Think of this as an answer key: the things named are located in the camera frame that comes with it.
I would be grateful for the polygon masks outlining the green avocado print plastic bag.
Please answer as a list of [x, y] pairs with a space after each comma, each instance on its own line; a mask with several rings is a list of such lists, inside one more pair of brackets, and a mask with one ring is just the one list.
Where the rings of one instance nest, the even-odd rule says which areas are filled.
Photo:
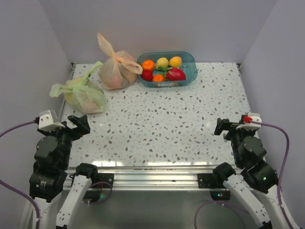
[[90, 81], [91, 75], [101, 66], [101, 62], [96, 62], [84, 76], [67, 80], [65, 84], [54, 84], [50, 97], [63, 94], [66, 103], [84, 114], [102, 113], [105, 106], [103, 90]]

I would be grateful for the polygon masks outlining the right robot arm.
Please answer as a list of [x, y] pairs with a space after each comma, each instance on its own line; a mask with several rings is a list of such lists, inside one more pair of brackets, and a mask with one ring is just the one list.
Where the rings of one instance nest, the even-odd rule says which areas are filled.
[[282, 196], [281, 181], [284, 170], [276, 172], [265, 160], [267, 153], [262, 141], [255, 137], [264, 126], [259, 114], [248, 113], [241, 120], [231, 122], [217, 119], [214, 135], [226, 131], [224, 140], [230, 141], [234, 162], [241, 173], [224, 162], [210, 174], [197, 174], [199, 188], [225, 188], [242, 204], [260, 229], [297, 229]]

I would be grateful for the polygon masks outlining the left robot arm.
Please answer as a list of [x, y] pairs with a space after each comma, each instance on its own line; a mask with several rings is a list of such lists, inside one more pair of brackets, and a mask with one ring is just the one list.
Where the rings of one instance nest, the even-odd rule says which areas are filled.
[[114, 175], [100, 173], [93, 164], [80, 163], [68, 175], [72, 143], [91, 132], [86, 115], [68, 116], [74, 128], [57, 122], [50, 111], [35, 118], [44, 137], [36, 144], [29, 179], [34, 229], [70, 229], [83, 201], [100, 204], [112, 194]]

